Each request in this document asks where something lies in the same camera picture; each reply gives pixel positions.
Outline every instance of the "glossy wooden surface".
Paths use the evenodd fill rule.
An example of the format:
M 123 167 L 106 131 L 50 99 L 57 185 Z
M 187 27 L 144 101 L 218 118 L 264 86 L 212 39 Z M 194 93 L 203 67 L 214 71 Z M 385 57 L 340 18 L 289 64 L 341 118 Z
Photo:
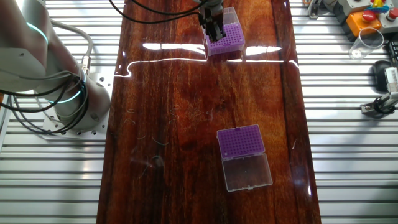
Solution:
M 182 11 L 191 0 L 142 1 Z M 197 17 L 123 20 L 97 223 L 320 223 L 288 2 L 233 6 L 238 60 L 204 56 Z M 142 20 L 164 17 L 126 2 Z M 217 130 L 258 124 L 272 186 L 227 192 Z

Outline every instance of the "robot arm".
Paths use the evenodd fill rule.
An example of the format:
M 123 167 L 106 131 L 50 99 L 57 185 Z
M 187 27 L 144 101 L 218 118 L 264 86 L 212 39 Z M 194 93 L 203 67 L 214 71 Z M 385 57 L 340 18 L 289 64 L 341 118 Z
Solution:
M 0 90 L 10 95 L 34 90 L 54 105 L 65 127 L 86 131 L 98 125 L 107 115 L 110 97 L 89 78 L 90 58 L 84 57 L 80 66 L 62 44 L 52 23 L 61 25 L 50 20 L 43 0 L 0 1 L 0 19 Z
M 203 16 L 203 21 L 200 21 L 200 24 L 206 30 L 206 35 L 208 35 L 210 40 L 213 42 L 226 37 L 223 29 L 223 3 L 224 0 L 208 0 L 201 8 L 199 8 L 200 14 Z

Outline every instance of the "metal clamp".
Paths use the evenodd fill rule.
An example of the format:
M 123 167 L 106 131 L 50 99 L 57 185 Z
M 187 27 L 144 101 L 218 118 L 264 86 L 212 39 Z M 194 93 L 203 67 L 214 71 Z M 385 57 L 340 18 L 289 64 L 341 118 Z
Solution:
M 308 15 L 310 19 L 318 19 L 318 9 L 322 0 L 312 0 L 308 6 Z

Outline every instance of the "metal slotted frame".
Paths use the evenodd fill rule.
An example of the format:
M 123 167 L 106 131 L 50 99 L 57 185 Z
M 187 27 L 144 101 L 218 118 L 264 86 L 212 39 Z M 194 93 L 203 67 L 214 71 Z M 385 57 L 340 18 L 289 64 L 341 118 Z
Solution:
M 124 1 L 114 0 L 119 8 Z M 398 113 L 380 120 L 359 105 L 380 96 L 371 65 L 383 49 L 349 59 L 351 44 L 331 12 L 308 18 L 301 0 L 290 1 L 313 164 L 323 224 L 398 223 Z M 121 16 L 108 0 L 47 0 L 52 19 L 93 37 L 91 72 L 112 88 Z M 86 41 L 55 29 L 81 60 Z M 35 101 L 21 99 L 22 106 Z M 42 125 L 42 114 L 27 114 Z M 95 223 L 104 141 L 52 141 L 28 132 L 13 117 L 0 152 L 0 223 Z

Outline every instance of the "red button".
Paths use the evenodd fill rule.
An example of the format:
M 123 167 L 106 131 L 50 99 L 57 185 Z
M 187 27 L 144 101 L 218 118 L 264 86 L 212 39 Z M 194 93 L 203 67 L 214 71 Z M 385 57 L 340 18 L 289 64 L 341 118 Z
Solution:
M 398 9 L 397 8 L 390 9 L 390 13 L 388 15 L 390 16 L 391 19 L 395 19 L 396 17 L 398 17 Z
M 363 18 L 365 21 L 372 22 L 373 20 L 376 19 L 376 15 L 375 15 L 374 12 L 372 12 L 372 11 L 370 11 L 370 10 L 366 10 L 366 11 L 363 11 L 363 13 L 362 13 L 362 18 Z

